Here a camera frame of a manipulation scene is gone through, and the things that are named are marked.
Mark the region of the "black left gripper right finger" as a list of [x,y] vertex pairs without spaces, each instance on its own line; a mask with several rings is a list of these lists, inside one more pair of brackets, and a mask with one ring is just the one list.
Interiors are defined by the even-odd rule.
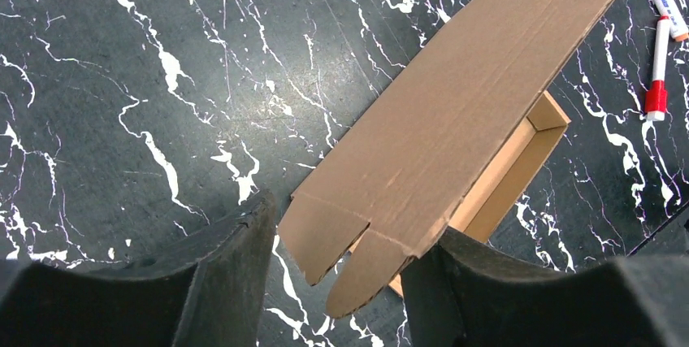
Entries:
[[577,273],[448,229],[401,274],[416,346],[685,346],[688,259],[611,258]]

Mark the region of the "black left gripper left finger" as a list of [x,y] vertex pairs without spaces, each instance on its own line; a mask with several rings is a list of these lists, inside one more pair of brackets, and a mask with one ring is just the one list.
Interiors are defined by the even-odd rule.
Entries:
[[1,263],[4,346],[253,346],[277,209],[263,190],[123,267]]

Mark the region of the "brown cardboard box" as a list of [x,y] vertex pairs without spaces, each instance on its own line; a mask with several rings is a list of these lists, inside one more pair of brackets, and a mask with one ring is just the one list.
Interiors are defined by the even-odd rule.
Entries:
[[334,318],[422,257],[614,0],[471,0],[294,190],[278,227]]

